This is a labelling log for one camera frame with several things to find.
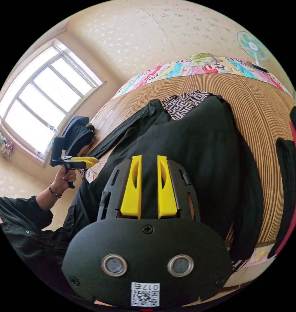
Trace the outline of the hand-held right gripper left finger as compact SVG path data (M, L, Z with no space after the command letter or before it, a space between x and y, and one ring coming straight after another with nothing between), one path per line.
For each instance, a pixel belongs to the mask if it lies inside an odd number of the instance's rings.
M120 212L123 217L141 218L142 155L132 157Z

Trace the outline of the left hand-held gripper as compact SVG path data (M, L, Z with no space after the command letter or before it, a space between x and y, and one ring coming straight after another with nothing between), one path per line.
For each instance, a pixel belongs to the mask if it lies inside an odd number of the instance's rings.
M53 159L50 162L51 167L61 166L66 170L82 170L88 169L98 163L99 160L95 157L61 157ZM69 183L69 188L74 189L74 183Z

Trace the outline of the person's left hand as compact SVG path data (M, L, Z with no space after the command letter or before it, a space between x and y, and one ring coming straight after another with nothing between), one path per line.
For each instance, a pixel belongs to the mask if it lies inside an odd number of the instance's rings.
M75 170L66 170L64 167L61 167L54 181L50 185L52 193L58 194L59 196L69 189L69 183L74 183L76 181L76 171Z

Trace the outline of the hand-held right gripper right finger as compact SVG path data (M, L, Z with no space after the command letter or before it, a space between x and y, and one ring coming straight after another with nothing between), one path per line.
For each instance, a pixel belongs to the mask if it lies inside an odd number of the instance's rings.
M157 175L158 219L174 217L177 214L177 203L165 156L157 156Z

